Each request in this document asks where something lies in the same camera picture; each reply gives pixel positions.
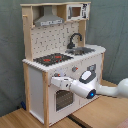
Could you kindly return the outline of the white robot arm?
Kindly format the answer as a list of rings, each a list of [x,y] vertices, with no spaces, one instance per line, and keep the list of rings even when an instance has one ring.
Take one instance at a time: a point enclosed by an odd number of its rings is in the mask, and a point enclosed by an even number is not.
[[[87,99],[92,99],[95,95],[128,98],[128,78],[120,81],[116,87],[103,86],[98,82],[94,71],[83,72],[79,79],[52,77],[51,83],[61,90],[71,91]]]

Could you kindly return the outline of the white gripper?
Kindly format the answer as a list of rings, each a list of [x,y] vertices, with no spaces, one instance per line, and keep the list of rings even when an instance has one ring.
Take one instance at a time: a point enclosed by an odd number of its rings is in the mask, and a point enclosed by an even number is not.
[[[70,77],[52,77],[51,83],[61,90],[68,90],[71,85],[72,79]]]

